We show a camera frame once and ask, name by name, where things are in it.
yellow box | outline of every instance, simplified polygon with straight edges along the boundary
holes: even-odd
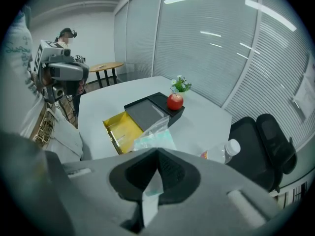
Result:
[[[103,123],[118,154],[128,153],[133,140],[143,133],[127,112],[104,120]]]

red apple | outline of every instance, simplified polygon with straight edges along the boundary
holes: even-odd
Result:
[[[167,106],[173,111],[179,110],[183,103],[184,99],[179,94],[173,93],[167,99]]]

plastic bottle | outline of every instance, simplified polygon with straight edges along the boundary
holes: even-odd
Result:
[[[241,151],[241,146],[237,140],[231,139],[227,143],[219,144],[212,149],[203,152],[200,157],[216,161],[219,163],[228,163],[232,157]]]

bottle cap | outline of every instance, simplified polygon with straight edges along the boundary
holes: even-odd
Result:
[[[241,151],[241,146],[237,140],[231,139],[227,142],[225,149],[229,155],[235,156]]]

poster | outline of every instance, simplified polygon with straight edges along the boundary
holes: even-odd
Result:
[[[307,121],[315,110],[315,59],[312,54],[310,54],[306,72],[293,101],[305,116],[304,121]]]

